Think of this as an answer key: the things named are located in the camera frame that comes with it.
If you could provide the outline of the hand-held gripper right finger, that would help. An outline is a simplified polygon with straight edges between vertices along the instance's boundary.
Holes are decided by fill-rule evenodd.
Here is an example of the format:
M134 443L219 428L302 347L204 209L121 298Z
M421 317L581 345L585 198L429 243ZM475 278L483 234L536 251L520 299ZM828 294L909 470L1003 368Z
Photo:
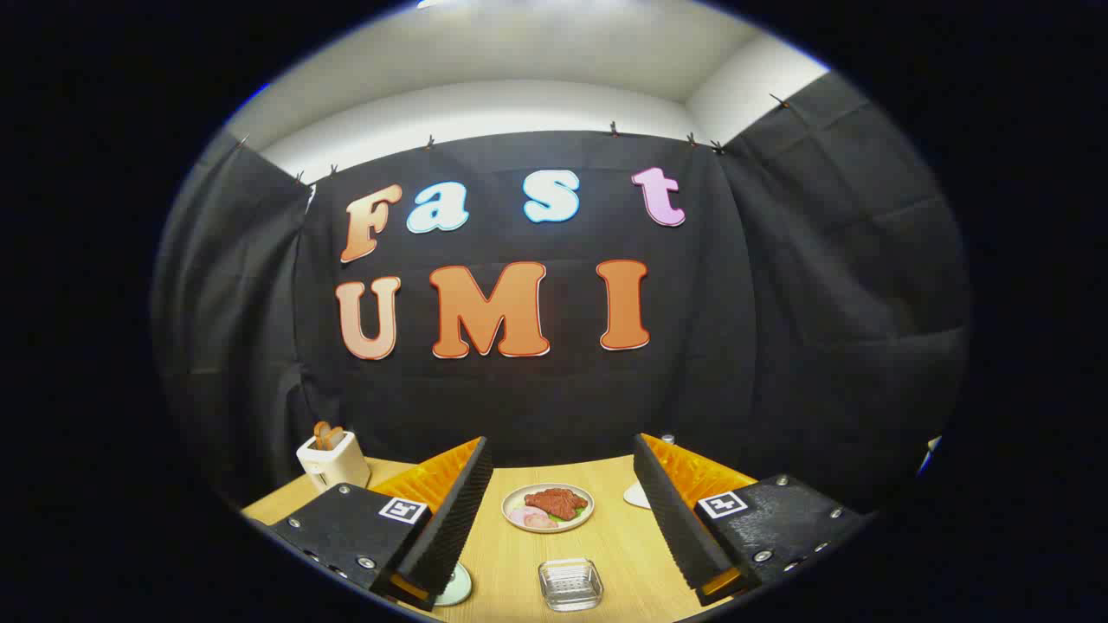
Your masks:
M654 521L705 607L799 575L870 520L796 476L745 476L653 435L633 447Z

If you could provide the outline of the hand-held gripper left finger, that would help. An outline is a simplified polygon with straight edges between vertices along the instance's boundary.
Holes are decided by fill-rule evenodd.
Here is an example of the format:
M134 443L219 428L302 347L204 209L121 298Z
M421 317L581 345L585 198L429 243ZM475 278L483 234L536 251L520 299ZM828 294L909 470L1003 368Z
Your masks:
M493 474L480 437L382 484L335 484L269 525L274 540L367 593L431 611Z

